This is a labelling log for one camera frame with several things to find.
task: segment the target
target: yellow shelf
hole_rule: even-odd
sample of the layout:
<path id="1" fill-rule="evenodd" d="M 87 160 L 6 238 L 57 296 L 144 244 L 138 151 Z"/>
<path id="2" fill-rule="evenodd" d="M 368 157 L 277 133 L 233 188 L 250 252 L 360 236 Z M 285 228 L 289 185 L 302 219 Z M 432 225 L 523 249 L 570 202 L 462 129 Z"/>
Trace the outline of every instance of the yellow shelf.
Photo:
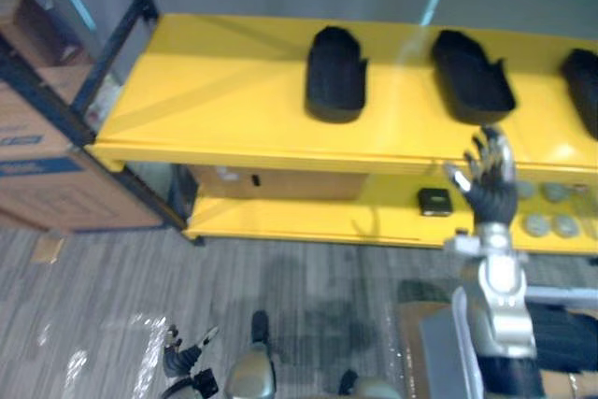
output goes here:
<path id="1" fill-rule="evenodd" d="M 304 112 L 307 50 L 329 24 L 350 29 L 369 59 L 367 105 L 352 123 L 327 124 Z M 443 160 L 460 159 L 476 130 L 453 120 L 440 96 L 429 64 L 439 30 L 164 15 L 92 150 L 106 161 L 429 173 Z M 595 181 L 596 142 L 573 108 L 558 65 L 570 49 L 597 51 L 598 44 L 466 32 L 491 58 L 506 57 L 519 106 L 501 125 L 520 172 L 528 178 Z M 272 205 L 256 201 L 247 208 L 271 210 Z M 306 210 L 313 208 L 307 205 Z"/>
<path id="2" fill-rule="evenodd" d="M 199 197 L 185 233 L 189 237 L 233 235 L 437 248 L 455 234 L 456 228 L 472 229 L 471 212 L 452 188 L 455 212 L 450 217 L 422 217 L 416 197 L 421 187 L 448 185 L 442 178 L 372 175 L 361 196 L 352 202 Z M 567 239 L 552 232 L 540 238 L 527 235 L 521 221 L 526 214 L 535 212 L 549 218 L 557 213 L 575 216 L 581 236 Z M 580 219 L 579 215 L 571 201 L 554 205 L 537 193 L 531 200 L 520 202 L 520 215 L 512 227 L 515 248 L 598 253 L 598 240 L 592 237 L 598 221 L 595 217 Z"/>

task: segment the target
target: black box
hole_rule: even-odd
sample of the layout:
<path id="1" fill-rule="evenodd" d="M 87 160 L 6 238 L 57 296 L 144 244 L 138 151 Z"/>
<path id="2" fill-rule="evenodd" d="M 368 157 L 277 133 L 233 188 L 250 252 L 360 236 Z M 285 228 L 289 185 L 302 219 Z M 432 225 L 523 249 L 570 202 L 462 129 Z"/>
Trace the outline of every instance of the black box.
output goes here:
<path id="1" fill-rule="evenodd" d="M 420 189 L 418 192 L 421 215 L 426 217 L 447 217 L 452 214 L 452 203 L 447 189 Z"/>

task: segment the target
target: black metal frame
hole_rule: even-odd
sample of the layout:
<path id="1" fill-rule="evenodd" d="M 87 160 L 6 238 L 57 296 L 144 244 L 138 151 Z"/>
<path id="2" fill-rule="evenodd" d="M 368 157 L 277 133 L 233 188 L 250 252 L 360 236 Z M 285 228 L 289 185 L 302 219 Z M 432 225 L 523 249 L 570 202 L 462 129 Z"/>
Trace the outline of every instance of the black metal frame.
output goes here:
<path id="1" fill-rule="evenodd" d="M 104 77 L 131 34 L 137 20 L 143 18 L 147 23 L 154 23 L 158 16 L 158 9 L 153 0 L 133 0 L 132 5 L 127 9 L 110 35 L 71 107 L 47 85 L 46 81 L 37 74 L 34 68 L 1 36 L 0 78 L 3 78 L 12 89 L 50 121 L 76 147 L 83 149 L 84 146 L 93 143 L 95 140 L 95 132 L 86 124 L 84 117 L 85 111 L 93 102 Z M 191 214 L 189 203 L 194 200 L 197 191 L 197 184 L 189 183 L 189 174 L 185 173 L 188 170 L 183 169 L 183 167 L 177 167 L 174 170 L 175 177 L 180 177 L 180 179 L 175 178 L 173 182 L 173 189 L 177 190 L 177 194 L 171 195 L 174 205 L 170 206 L 129 168 L 124 167 L 122 171 L 112 173 L 107 171 L 93 157 L 92 159 L 96 162 L 98 168 L 111 175 L 128 192 L 158 214 L 164 220 L 164 223 L 179 230 L 186 228 L 186 220 Z M 185 188 L 180 189 L 179 186 L 183 179 Z"/>

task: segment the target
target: round gray object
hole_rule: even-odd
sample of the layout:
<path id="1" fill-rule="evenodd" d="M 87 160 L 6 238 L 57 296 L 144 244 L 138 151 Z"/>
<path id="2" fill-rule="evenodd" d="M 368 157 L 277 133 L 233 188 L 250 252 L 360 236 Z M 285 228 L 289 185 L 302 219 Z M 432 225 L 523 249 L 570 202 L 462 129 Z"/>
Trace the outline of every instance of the round gray object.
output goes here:
<path id="1" fill-rule="evenodd" d="M 523 229 L 533 237 L 543 237 L 550 232 L 550 223 L 543 215 L 530 214 L 523 222 Z"/>
<path id="2" fill-rule="evenodd" d="M 521 200 L 529 200 L 535 194 L 535 186 L 530 181 L 517 181 L 517 196 Z"/>
<path id="3" fill-rule="evenodd" d="M 557 215 L 552 220 L 552 226 L 554 232 L 563 238 L 577 237 L 579 235 L 579 226 L 577 226 L 577 222 L 570 215 Z"/>
<path id="4" fill-rule="evenodd" d="M 569 189 L 558 182 L 545 182 L 542 184 L 542 192 L 550 203 L 560 203 L 569 197 Z"/>

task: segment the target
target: floor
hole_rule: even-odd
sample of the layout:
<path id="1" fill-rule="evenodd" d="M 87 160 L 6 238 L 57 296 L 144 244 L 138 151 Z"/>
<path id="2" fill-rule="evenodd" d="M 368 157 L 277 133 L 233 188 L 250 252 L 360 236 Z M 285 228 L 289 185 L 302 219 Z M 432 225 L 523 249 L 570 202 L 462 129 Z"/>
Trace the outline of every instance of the floor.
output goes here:
<path id="1" fill-rule="evenodd" d="M 76 235 L 55 264 L 31 264 L 37 235 L 0 232 L 0 397 L 154 398 L 165 388 L 164 329 L 183 345 L 210 326 L 202 356 L 223 387 L 264 308 L 279 397 L 333 392 L 352 367 L 402 388 L 395 308 L 444 299 L 462 261 L 433 249 L 209 239 L 174 231 Z M 533 284 L 598 287 L 584 258 L 531 256 Z"/>

